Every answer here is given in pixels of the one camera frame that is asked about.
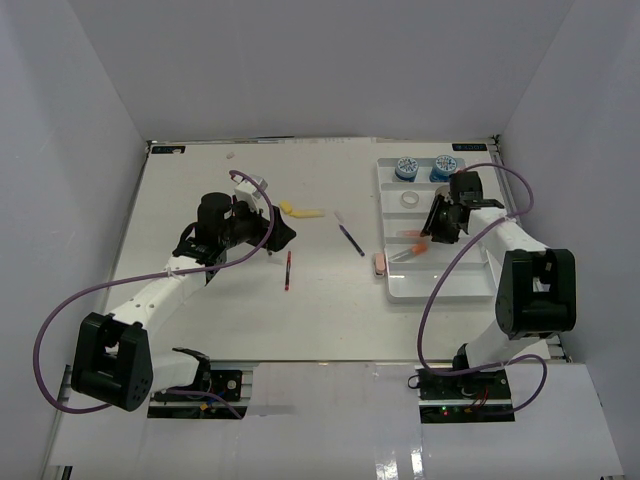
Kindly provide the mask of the yellow eraser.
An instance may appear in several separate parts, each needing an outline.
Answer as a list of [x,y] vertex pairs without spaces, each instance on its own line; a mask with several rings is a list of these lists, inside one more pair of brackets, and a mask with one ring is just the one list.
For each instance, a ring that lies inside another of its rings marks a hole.
[[291,214],[293,212],[293,206],[287,201],[282,201],[279,204],[279,207],[287,215],[289,215],[289,214]]

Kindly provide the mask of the yellow white highlighter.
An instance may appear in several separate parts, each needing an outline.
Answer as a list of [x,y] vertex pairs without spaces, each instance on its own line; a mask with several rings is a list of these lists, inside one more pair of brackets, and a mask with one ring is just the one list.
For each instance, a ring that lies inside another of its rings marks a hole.
[[321,209],[292,210],[290,216],[296,219],[323,218],[325,211]]

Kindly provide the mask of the orange eraser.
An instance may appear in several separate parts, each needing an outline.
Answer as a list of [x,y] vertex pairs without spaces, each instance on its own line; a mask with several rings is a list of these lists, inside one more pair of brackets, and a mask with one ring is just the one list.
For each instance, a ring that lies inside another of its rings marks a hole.
[[428,250],[428,245],[426,243],[418,243],[411,248],[411,251],[414,255],[420,255]]

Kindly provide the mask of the clear tape roll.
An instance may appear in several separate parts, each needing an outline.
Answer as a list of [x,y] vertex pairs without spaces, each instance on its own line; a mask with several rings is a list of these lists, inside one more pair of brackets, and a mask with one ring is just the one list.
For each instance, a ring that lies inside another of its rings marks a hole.
[[404,191],[400,196],[400,203],[406,209],[413,209],[419,205],[420,195],[415,191]]

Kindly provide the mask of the orange pink highlighter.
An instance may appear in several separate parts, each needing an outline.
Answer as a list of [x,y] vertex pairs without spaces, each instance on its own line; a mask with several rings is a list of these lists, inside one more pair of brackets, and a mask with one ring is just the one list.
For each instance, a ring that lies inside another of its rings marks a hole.
[[400,230],[396,232],[397,237],[401,238],[421,238],[420,230]]

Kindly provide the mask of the white compartment tray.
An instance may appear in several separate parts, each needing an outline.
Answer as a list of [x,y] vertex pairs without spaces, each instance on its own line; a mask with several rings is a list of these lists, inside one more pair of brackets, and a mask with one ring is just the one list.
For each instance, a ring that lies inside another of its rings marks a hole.
[[[429,299],[446,267],[468,236],[455,244],[437,243],[420,235],[435,195],[444,185],[433,182],[434,169],[449,173],[465,161],[452,158],[380,158],[377,160],[379,210],[382,221],[386,290],[390,302],[421,304]],[[493,265],[476,245],[447,277],[437,298],[451,302],[484,300],[496,290]]]

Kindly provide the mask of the blue tape roll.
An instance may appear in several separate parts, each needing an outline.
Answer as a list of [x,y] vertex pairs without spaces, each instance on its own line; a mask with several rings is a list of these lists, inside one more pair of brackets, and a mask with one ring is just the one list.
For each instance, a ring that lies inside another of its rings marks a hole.
[[429,174],[429,180],[433,183],[447,183],[459,167],[458,160],[451,155],[439,155],[435,158]]
[[394,175],[398,181],[413,183],[419,171],[419,163],[413,157],[401,157],[397,160]]

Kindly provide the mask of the brown packing tape roll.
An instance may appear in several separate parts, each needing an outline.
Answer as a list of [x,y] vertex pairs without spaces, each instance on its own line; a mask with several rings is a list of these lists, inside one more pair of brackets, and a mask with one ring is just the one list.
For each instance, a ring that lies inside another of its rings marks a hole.
[[441,199],[442,201],[448,202],[450,200],[450,189],[448,185],[440,186],[436,192],[435,197]]

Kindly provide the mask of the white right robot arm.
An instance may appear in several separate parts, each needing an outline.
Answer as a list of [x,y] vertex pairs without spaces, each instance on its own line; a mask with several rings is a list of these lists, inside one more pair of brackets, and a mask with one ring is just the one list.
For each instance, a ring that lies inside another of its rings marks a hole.
[[494,319],[458,356],[462,361],[451,374],[453,390],[472,399],[484,391],[484,370],[500,369],[526,359],[525,349],[575,327],[577,320],[576,263],[568,249],[553,249],[534,239],[495,199],[485,197],[476,167],[449,177],[444,193],[434,197],[421,231],[434,243],[452,245],[461,234],[465,246],[439,275],[425,308],[436,296],[466,253],[476,245],[501,265],[495,296]]

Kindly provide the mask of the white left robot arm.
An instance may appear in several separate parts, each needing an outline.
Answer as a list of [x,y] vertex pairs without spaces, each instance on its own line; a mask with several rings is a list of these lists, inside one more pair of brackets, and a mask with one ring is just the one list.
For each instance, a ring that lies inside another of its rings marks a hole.
[[279,252],[296,236],[278,209],[270,218],[224,193],[202,197],[197,219],[182,232],[164,273],[106,314],[91,313],[81,323],[71,387],[126,411],[134,411],[161,390],[178,387],[199,399],[211,387],[207,356],[175,347],[153,356],[151,339],[193,294],[209,284],[227,252],[241,244]]

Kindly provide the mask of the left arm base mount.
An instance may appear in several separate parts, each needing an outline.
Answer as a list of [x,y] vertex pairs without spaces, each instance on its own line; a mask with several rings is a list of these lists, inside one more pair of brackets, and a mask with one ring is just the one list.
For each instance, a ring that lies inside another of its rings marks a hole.
[[149,402],[147,417],[173,420],[240,420],[248,409],[253,384],[251,363],[211,364],[210,373],[201,382],[180,391],[199,394],[176,395],[166,391],[155,393]]

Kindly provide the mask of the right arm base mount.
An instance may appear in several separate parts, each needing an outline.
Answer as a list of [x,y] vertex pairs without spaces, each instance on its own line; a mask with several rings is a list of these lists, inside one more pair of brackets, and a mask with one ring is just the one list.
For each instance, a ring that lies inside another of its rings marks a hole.
[[504,370],[444,377],[418,369],[407,380],[419,398],[422,424],[514,422]]

